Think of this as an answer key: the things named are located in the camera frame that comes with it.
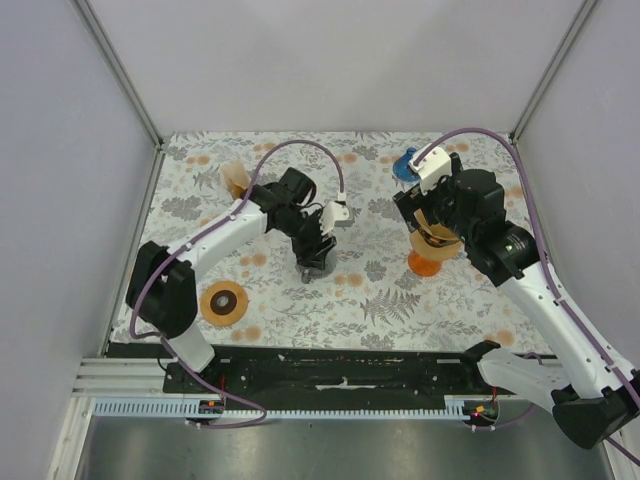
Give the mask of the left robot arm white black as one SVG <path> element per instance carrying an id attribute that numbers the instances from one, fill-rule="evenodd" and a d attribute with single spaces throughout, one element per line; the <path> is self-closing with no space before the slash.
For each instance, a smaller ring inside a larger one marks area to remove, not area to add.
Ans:
<path id="1" fill-rule="evenodd" d="M 308 213 L 303 201 L 316 190 L 302 172 L 289 168 L 276 182 L 252 185 L 213 223 L 171 245 L 149 241 L 137 252 L 125 296 L 133 319 L 152 325 L 173 356 L 187 365 L 185 379 L 198 392 L 219 384 L 220 368 L 211 362 L 214 348 L 196 324 L 197 284 L 233 251 L 276 230 L 291 242 L 303 283 L 334 268 L 333 229 L 346 220 L 346 192 Z"/>

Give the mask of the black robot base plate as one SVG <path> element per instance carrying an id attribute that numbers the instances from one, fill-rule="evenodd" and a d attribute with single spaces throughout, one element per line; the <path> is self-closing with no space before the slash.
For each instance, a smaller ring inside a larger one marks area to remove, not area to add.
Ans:
<path id="1" fill-rule="evenodd" d="M 432 404 L 444 396 L 491 397 L 463 354 L 218 346 L 201 377 L 269 407 Z"/>

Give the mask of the orange coffee filter box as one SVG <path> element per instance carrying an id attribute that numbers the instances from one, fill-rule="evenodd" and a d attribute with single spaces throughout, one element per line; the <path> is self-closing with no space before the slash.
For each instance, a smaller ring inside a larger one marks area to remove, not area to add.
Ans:
<path id="1" fill-rule="evenodd" d="M 251 177 L 240 160 L 234 160 L 222 165 L 219 172 L 221 183 L 233 200 L 241 198 L 248 190 Z"/>

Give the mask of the ribbed glass coffee dripper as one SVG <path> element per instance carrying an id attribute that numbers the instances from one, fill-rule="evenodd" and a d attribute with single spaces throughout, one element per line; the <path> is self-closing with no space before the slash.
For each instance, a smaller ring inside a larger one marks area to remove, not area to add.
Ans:
<path id="1" fill-rule="evenodd" d="M 446 248 L 460 244 L 460 241 L 457 237 L 441 238 L 438 236 L 434 236 L 427 231 L 420 231 L 420 236 L 422 237 L 423 241 L 432 248 Z"/>

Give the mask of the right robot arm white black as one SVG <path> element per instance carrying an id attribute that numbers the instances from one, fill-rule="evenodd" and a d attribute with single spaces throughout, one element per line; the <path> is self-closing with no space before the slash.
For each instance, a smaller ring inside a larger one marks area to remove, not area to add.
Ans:
<path id="1" fill-rule="evenodd" d="M 458 368 L 467 392 L 507 390 L 549 412 L 577 446 L 591 449 L 639 415 L 639 371 L 615 353 L 561 291 L 534 237 L 506 217 L 505 192 L 493 173 L 470 169 L 414 186 L 393 201 L 408 227 L 415 216 L 452 231 L 471 265 L 504 292 L 543 336 L 559 366 L 540 365 L 492 341 L 469 348 Z"/>

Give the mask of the brown paper coffee filter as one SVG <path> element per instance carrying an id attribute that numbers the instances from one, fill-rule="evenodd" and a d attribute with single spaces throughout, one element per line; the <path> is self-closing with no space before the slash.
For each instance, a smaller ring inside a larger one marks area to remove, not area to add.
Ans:
<path id="1" fill-rule="evenodd" d="M 456 237 L 449 229 L 439 223 L 430 223 L 424 213 L 418 209 L 414 212 L 414 217 L 419 224 L 420 231 L 430 232 L 434 236 L 438 236 L 441 238 L 452 238 Z"/>

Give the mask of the grey ribbed glass carafe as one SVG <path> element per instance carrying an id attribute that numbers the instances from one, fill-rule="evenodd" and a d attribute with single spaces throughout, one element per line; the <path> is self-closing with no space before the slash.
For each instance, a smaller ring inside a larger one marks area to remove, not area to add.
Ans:
<path id="1" fill-rule="evenodd" d="M 335 251 L 329 251 L 323 260 L 315 266 L 302 266 L 297 264 L 296 270 L 300 274 L 300 280 L 303 284 L 309 284 L 315 280 L 323 279 L 332 274 L 337 265 L 337 254 Z"/>

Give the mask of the bamboo ring dripper stand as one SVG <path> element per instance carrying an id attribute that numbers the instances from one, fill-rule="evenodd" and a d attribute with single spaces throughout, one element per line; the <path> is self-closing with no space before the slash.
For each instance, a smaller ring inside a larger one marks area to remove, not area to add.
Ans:
<path id="1" fill-rule="evenodd" d="M 432 248 L 423 241 L 419 231 L 414 231 L 413 233 L 411 233 L 409 236 L 409 241 L 412 249 L 416 253 L 426 259 L 439 262 L 444 262 L 446 260 L 452 259 L 460 251 L 462 246 L 460 242 L 460 244 L 456 246 L 450 246 L 446 248 Z"/>

